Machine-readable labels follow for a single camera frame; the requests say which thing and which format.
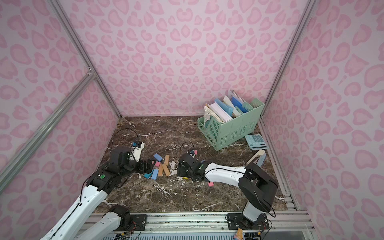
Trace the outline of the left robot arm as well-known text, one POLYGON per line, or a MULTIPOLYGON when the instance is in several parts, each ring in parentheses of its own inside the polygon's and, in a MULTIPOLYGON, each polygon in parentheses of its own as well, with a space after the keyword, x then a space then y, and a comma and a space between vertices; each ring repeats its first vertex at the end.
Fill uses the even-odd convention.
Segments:
POLYGON ((110 160, 86 179, 80 195, 63 217, 43 236, 44 240, 102 240, 108 234, 121 230, 124 237, 145 229, 147 216, 133 217, 128 207, 112 206, 102 218, 80 233, 82 226, 107 196, 120 186, 122 178, 134 173, 150 174, 154 160, 140 160, 139 150, 125 147, 112 150, 110 160))

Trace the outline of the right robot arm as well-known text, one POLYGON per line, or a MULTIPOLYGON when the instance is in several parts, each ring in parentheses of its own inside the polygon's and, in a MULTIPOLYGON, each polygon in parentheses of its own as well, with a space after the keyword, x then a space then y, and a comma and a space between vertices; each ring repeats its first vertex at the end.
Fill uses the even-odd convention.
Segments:
POLYGON ((179 159, 177 176, 190 178, 193 182, 218 182, 238 187, 248 200, 242 215, 251 222, 256 222, 262 213, 272 210, 279 187, 278 182, 257 164, 221 166, 198 161, 190 154, 183 154, 179 159))

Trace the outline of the teal block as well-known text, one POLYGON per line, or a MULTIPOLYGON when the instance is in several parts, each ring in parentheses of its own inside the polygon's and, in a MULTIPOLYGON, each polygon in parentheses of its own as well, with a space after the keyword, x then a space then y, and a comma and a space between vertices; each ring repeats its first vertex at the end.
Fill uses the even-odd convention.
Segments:
POLYGON ((146 179, 150 179, 150 178, 152 177, 152 173, 144 174, 144 177, 145 177, 146 179))

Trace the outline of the light blue block lower left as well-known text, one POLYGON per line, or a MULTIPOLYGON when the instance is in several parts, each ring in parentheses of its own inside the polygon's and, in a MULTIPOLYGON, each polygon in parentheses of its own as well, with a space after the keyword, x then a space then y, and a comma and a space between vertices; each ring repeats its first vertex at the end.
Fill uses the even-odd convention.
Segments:
POLYGON ((159 169, 154 169, 151 175, 151 179, 156 180, 159 174, 159 169))

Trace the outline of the light blue block upper left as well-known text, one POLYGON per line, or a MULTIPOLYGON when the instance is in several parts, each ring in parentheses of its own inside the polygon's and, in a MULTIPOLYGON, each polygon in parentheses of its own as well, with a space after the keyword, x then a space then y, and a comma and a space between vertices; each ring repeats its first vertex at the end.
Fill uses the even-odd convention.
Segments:
POLYGON ((160 156, 159 154, 154 154, 153 157, 158 161, 158 162, 161 162, 163 160, 163 157, 160 156))

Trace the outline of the wooden block lower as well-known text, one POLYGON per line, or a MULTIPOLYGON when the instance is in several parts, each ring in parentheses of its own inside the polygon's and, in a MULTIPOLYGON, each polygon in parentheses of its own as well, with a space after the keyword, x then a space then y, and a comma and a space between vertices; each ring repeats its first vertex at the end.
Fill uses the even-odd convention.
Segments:
POLYGON ((159 166, 158 176, 161 177, 161 176, 163 175, 163 172, 164 172, 164 170, 163 170, 163 165, 160 165, 160 166, 159 166))

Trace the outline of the wooden block diagonal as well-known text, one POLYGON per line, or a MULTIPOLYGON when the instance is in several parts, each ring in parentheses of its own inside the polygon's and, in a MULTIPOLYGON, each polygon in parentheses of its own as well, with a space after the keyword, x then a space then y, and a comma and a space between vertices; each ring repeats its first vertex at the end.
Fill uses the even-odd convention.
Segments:
POLYGON ((162 167, 163 167, 163 171, 164 171, 165 175, 167 177, 169 177, 171 175, 171 173, 170 173, 170 171, 168 169, 168 166, 166 164, 162 164, 162 167))

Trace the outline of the upright wooden block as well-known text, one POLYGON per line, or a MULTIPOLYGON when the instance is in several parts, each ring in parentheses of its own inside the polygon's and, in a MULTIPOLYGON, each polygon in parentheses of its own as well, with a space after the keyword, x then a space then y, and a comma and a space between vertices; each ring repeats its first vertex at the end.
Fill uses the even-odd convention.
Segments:
POLYGON ((164 164, 167 166, 169 164, 170 155, 165 156, 164 164))

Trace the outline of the green plastic file basket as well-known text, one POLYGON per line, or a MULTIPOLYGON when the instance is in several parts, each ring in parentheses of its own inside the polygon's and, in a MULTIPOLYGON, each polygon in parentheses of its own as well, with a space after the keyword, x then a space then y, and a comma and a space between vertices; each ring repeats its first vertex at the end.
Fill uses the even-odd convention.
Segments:
POLYGON ((198 128, 214 149, 219 151, 253 133, 264 107, 263 102, 254 98, 249 104, 246 104, 246 108, 249 110, 247 113, 224 124, 218 122, 214 117, 207 122, 204 117, 201 117, 198 119, 198 128))

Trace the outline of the white papers stack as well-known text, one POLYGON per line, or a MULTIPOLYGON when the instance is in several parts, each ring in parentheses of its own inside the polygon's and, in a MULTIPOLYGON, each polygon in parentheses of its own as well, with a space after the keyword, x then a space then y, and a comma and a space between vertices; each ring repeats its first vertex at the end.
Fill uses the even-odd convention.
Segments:
POLYGON ((215 118, 219 123, 224 124, 231 121, 233 118, 221 108, 218 103, 206 104, 204 106, 204 115, 205 119, 208 120, 208 117, 215 118))

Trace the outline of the grey calculator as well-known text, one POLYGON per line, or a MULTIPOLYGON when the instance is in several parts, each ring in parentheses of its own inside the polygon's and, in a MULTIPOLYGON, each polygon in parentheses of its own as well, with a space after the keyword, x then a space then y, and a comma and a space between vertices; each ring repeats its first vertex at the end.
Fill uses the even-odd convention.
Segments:
POLYGON ((262 135, 247 135, 245 136, 245 139, 249 148, 253 151, 269 149, 262 135))

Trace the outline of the blue folder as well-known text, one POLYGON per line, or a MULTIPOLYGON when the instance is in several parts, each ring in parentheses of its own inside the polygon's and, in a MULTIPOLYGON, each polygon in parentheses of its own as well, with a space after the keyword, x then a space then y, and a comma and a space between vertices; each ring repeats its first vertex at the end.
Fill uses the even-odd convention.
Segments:
POLYGON ((243 113, 247 113, 248 112, 248 110, 244 106, 245 101, 239 99, 236 96, 231 96, 231 102, 235 106, 235 108, 236 107, 239 108, 243 113))

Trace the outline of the wooden box at right wall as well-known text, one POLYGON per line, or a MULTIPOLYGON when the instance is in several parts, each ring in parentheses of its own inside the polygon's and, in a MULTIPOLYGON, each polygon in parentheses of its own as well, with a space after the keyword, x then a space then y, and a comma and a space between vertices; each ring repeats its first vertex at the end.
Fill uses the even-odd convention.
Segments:
POLYGON ((264 150, 259 150, 256 154, 254 154, 246 163, 246 166, 249 164, 256 164, 261 167, 265 161, 267 154, 264 150))

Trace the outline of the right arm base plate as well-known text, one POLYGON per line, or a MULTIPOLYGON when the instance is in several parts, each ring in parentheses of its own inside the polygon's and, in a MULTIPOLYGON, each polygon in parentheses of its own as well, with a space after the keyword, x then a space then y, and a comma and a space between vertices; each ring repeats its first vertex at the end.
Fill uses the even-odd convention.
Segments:
POLYGON ((229 230, 258 230, 259 232, 269 230, 270 224, 265 213, 261 213, 256 221, 251 221, 242 214, 227 214, 225 217, 229 230))

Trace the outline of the front aluminium rail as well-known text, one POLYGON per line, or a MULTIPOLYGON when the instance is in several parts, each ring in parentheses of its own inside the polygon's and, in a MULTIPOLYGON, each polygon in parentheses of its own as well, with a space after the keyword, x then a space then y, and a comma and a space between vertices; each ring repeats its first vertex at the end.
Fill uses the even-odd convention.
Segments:
POLYGON ((238 229, 258 240, 317 240, 305 211, 277 211, 255 224, 241 225, 239 212, 131 214, 133 240, 232 240, 238 229))

